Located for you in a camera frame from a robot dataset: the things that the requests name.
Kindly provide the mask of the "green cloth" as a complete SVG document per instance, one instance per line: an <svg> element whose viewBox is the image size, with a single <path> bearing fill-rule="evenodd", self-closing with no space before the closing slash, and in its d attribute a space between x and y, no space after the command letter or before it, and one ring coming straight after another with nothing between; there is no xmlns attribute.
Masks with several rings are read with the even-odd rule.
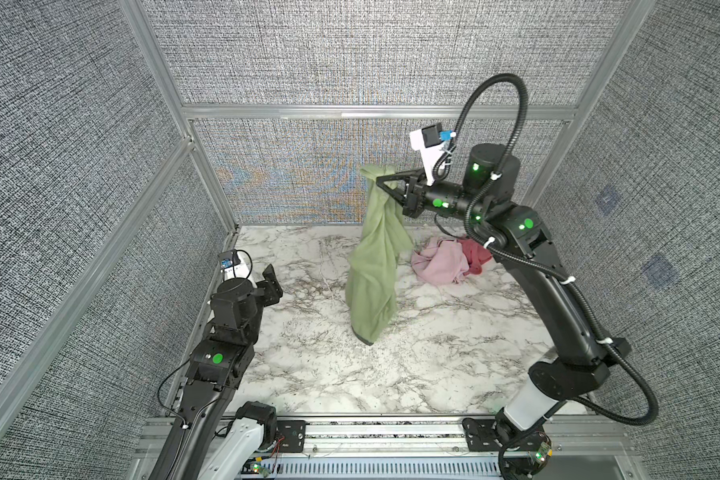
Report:
<svg viewBox="0 0 720 480"><path fill-rule="evenodd" d="M352 332L366 345L375 344L397 314L398 261L413 248L402 207L376 184L378 178L393 172L376 165L360 168L367 180L367 210L360 242L349 256L345 302Z"/></svg>

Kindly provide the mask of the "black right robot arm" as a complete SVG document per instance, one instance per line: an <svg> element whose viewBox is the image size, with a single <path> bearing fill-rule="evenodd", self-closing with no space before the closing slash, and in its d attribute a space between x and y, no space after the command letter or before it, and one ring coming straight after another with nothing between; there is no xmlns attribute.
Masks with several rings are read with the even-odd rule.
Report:
<svg viewBox="0 0 720 480"><path fill-rule="evenodd" d="M553 346L528 370L528 379L496 415L488 435L515 448L569 401L584 403L600 389L613 366L624 366L630 351L612 338L565 270L549 229L539 214L512 199L520 161L501 144L470 151L461 182L430 179L425 169L377 177L375 187L401 209L419 217L431 211L466 223L468 237L486 247L520 285Z"/></svg>

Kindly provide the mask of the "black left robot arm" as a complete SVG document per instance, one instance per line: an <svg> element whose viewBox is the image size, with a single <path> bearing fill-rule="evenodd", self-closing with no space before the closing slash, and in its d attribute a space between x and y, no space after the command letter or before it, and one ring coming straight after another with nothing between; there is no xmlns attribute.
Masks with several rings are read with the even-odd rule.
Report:
<svg viewBox="0 0 720 480"><path fill-rule="evenodd" d="M283 296L273 265L267 265L262 276L257 282L230 278L211 295L213 318L190 354L176 420L152 479L199 476L218 424L254 357L263 311Z"/></svg>

